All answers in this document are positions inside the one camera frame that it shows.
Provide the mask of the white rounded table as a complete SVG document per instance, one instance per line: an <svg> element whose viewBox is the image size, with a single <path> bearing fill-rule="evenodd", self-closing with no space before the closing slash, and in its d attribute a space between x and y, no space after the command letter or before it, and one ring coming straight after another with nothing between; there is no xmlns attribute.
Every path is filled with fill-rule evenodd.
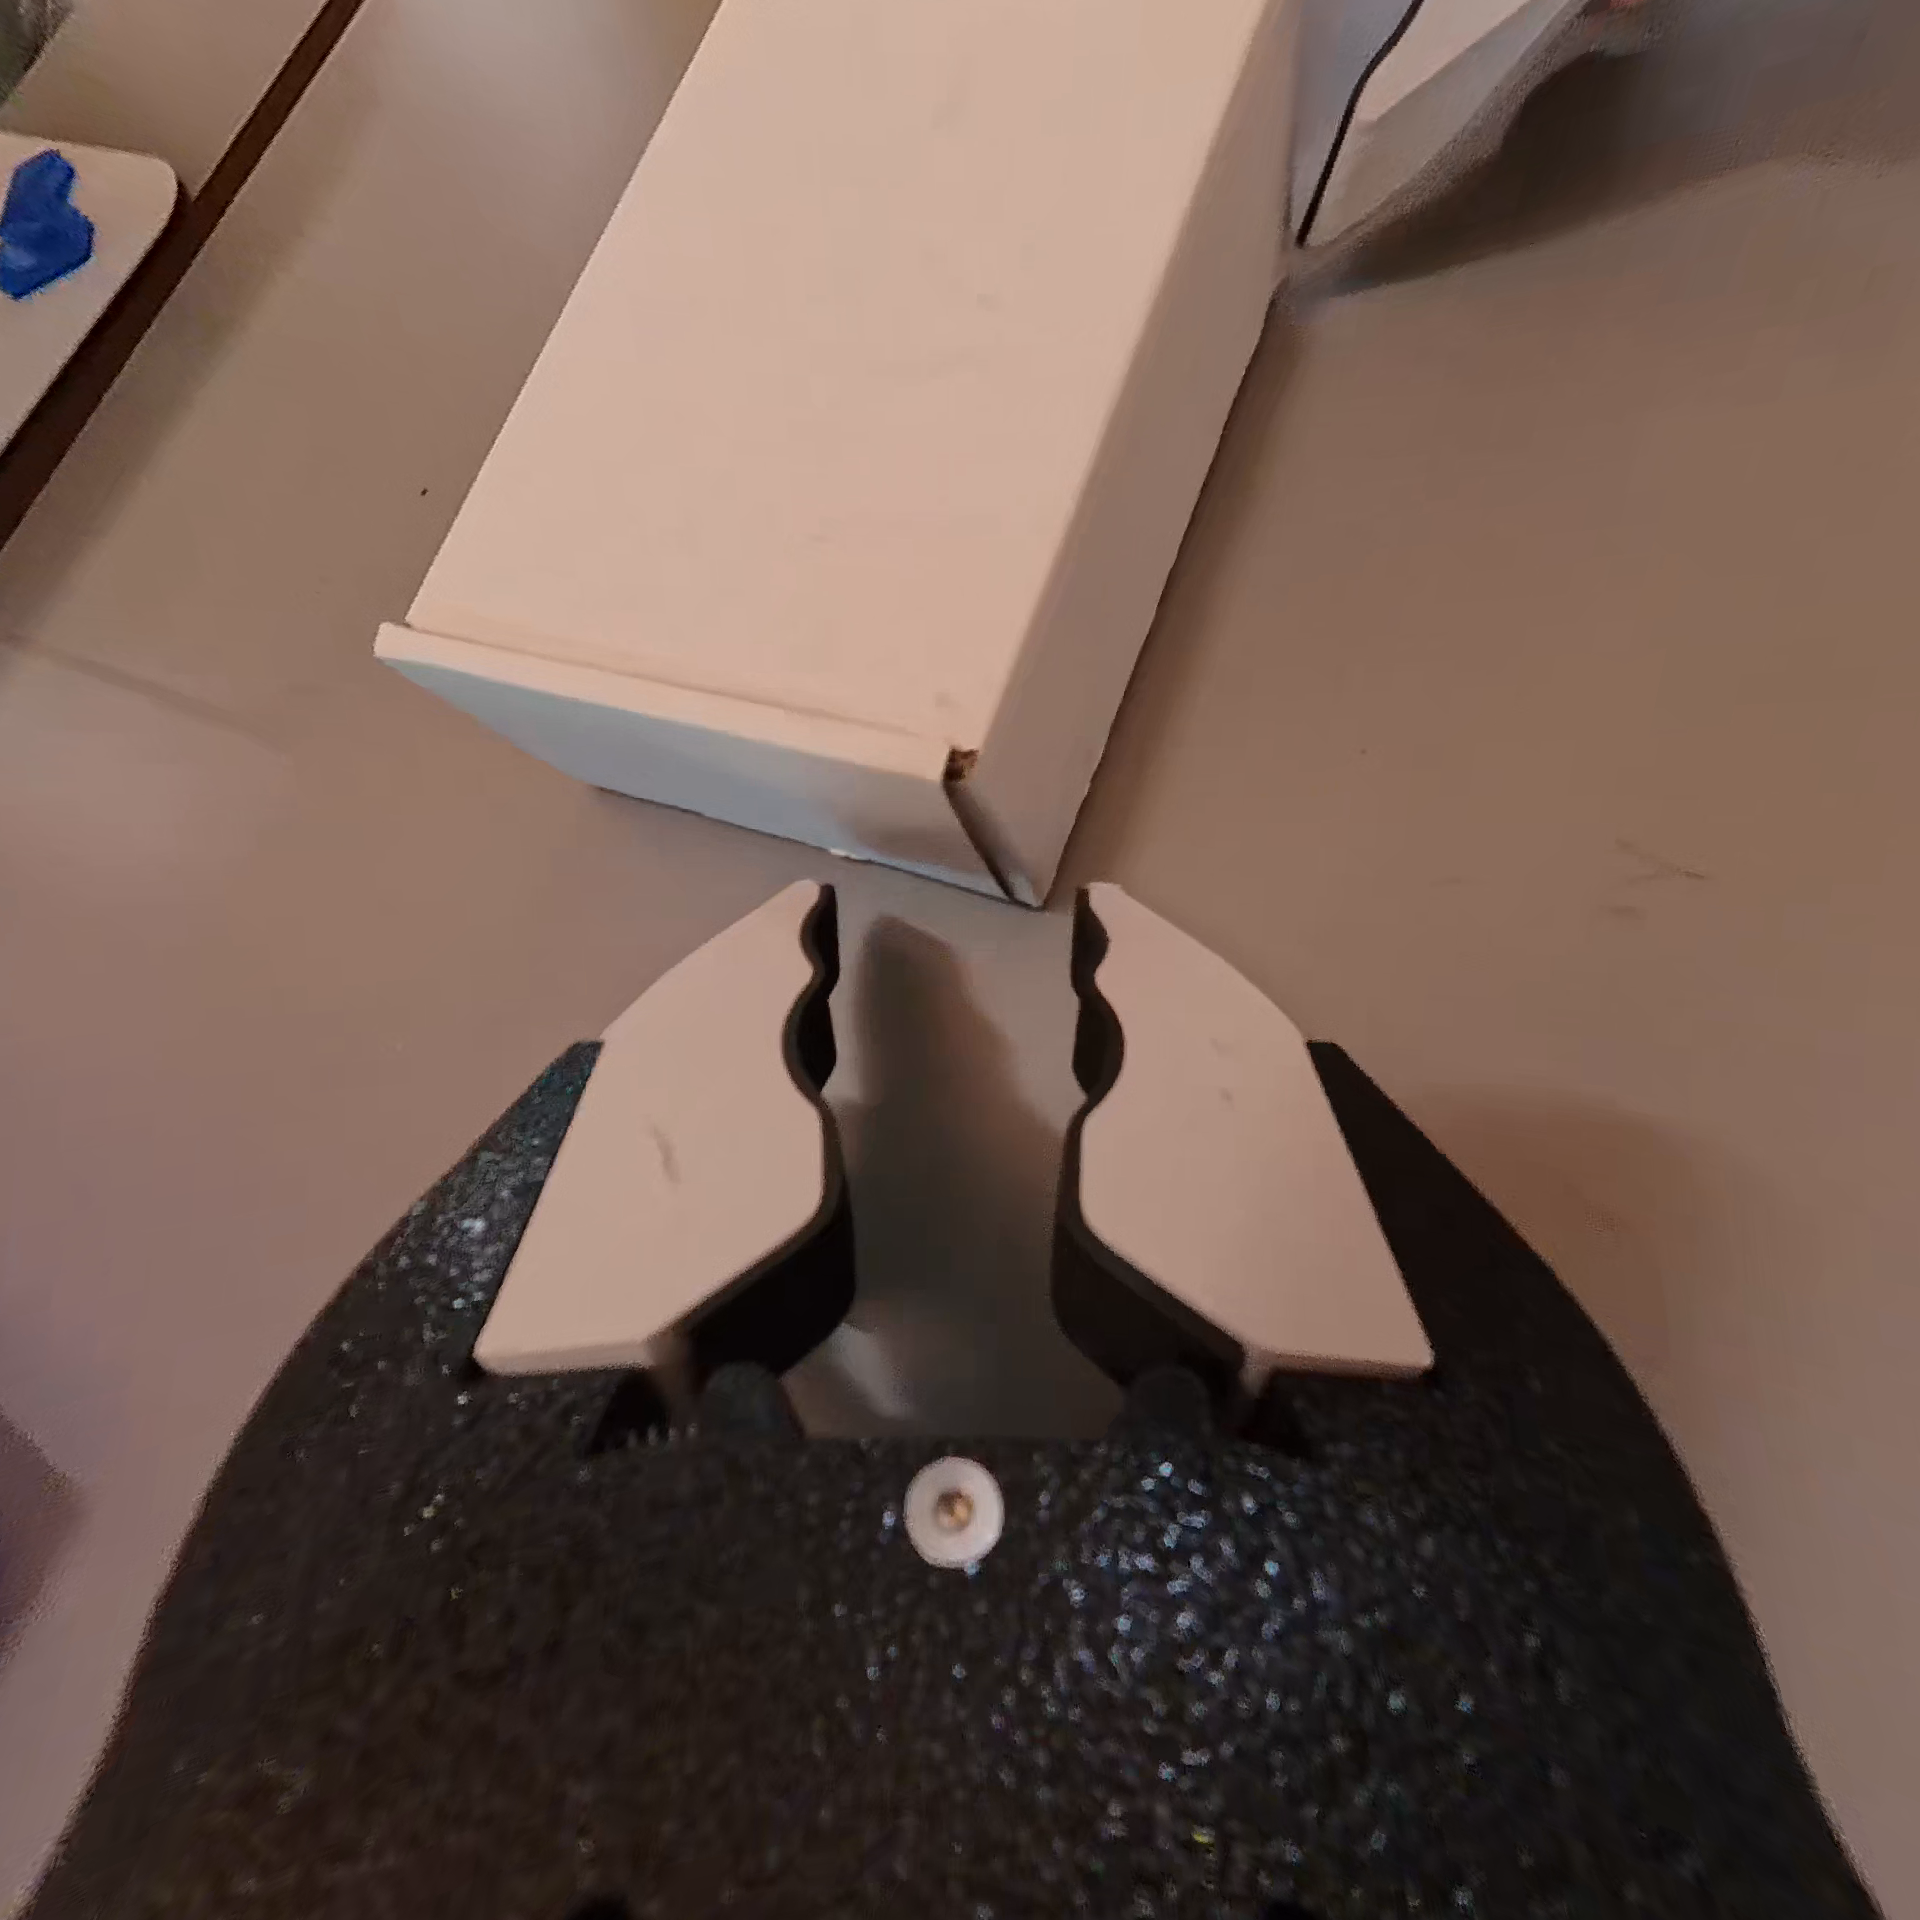
<svg viewBox="0 0 1920 1920"><path fill-rule="evenodd" d="M51 393L54 380L89 336L109 305L129 286L180 204L175 172L144 153L51 143L16 132L3 134L3 189L14 166L31 152L57 148L78 168L73 203L96 226L91 262L24 302L3 296L3 443Z"/></svg>

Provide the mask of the blue plastic object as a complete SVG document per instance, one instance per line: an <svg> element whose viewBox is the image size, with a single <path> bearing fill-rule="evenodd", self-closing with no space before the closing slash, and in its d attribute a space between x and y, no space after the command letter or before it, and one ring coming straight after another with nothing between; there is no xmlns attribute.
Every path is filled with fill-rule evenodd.
<svg viewBox="0 0 1920 1920"><path fill-rule="evenodd" d="M57 148L31 152L8 178L3 204L3 296L24 302L80 274L96 252L96 226L73 203L76 165Z"/></svg>

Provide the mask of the white cloth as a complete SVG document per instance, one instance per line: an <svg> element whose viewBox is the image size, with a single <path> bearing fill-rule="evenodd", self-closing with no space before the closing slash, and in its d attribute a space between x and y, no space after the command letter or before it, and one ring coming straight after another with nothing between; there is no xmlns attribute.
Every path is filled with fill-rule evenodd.
<svg viewBox="0 0 1920 1920"><path fill-rule="evenodd" d="M1321 294L1488 162L1569 64L1647 47L1655 2L1305 2L1288 268Z"/></svg>

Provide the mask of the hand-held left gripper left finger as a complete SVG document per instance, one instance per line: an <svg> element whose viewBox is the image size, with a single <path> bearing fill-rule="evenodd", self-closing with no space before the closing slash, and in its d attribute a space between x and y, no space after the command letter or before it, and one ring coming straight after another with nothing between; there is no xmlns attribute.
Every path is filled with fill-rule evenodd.
<svg viewBox="0 0 1920 1920"><path fill-rule="evenodd" d="M855 1292L835 889L784 889L603 1033L473 1361L489 1377L784 1374Z"/></svg>

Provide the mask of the white cardboard box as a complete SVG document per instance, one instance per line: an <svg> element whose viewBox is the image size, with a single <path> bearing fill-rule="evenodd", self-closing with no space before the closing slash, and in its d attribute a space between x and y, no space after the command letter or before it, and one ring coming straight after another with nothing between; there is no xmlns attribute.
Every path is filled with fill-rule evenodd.
<svg viewBox="0 0 1920 1920"><path fill-rule="evenodd" d="M1290 5L722 5L372 651L1041 905L1283 261Z"/></svg>

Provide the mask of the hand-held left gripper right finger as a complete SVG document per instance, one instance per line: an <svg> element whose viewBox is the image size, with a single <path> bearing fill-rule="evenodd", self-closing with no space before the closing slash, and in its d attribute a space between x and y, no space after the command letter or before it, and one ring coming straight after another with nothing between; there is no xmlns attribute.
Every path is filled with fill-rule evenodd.
<svg viewBox="0 0 1920 1920"><path fill-rule="evenodd" d="M1180 1365L1416 1379L1433 1363L1313 1047L1235 966L1112 881L1073 908L1055 1221L1061 1327L1122 1385Z"/></svg>

